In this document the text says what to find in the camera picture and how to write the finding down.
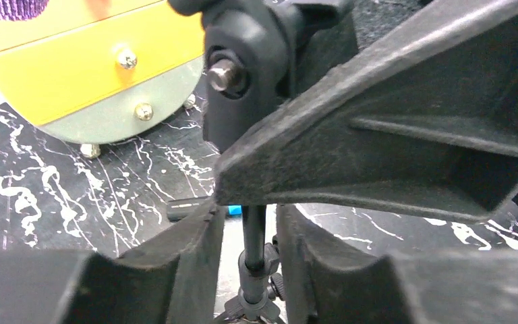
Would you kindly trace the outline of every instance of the tripod knob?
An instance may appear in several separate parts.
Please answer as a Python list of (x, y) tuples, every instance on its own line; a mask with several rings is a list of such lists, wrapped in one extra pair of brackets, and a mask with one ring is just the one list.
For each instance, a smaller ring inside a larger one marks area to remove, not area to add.
[(282, 301), (287, 299), (285, 286), (283, 285), (283, 276), (280, 273), (273, 273), (273, 275), (271, 275), (271, 286), (279, 299)]

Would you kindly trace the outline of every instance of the metal rod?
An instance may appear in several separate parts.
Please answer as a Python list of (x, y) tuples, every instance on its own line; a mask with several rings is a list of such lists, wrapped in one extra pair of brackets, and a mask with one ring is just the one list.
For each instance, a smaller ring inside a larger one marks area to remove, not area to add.
[(265, 217), (267, 206), (243, 206), (243, 244), (245, 246), (245, 266), (258, 270), (264, 264)]

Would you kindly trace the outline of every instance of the black plastic bracket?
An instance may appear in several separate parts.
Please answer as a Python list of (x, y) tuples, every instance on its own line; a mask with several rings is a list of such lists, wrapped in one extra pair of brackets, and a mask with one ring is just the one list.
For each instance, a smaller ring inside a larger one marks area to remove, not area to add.
[(338, 24), (353, 8), (350, 0), (170, 1), (183, 15), (202, 12), (205, 61), (239, 66), (245, 78), (237, 89), (217, 91), (207, 82), (204, 139), (227, 150), (251, 126), (297, 95), (297, 56), (319, 30)]
[(518, 192), (518, 1), (431, 3), (255, 124), (215, 173), (221, 204), (492, 217)]

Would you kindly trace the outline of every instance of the tripod leg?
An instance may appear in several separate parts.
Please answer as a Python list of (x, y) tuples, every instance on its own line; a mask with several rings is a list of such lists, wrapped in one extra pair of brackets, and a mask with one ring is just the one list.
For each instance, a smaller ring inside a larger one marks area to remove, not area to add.
[(245, 246), (245, 265), (249, 270), (263, 267), (265, 245), (265, 217), (267, 206), (243, 206), (243, 244)]
[(243, 297), (250, 304), (257, 304), (264, 298), (268, 281), (268, 273), (263, 273), (247, 279), (248, 273), (260, 271), (265, 266), (265, 217), (266, 206), (243, 206), (241, 216), (243, 218), (243, 243), (245, 246), (245, 263), (239, 265), (239, 277)]

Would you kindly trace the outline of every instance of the metal stud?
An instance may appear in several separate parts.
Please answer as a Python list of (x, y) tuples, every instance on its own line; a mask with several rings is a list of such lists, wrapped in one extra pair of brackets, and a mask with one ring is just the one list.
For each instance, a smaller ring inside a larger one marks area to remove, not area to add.
[(95, 159), (100, 156), (99, 144), (81, 144), (80, 153), (87, 159)]
[(134, 108), (134, 115), (139, 120), (147, 122), (154, 117), (154, 109), (149, 103), (139, 103), (136, 105), (136, 108)]
[(190, 96), (183, 102), (183, 107), (186, 109), (191, 109), (196, 104), (196, 96), (192, 93)]
[(117, 61), (121, 67), (131, 70), (138, 64), (138, 57), (131, 49), (122, 49), (118, 52)]
[(207, 76), (216, 91), (225, 91), (239, 81), (239, 68), (232, 61), (222, 59), (209, 69)]

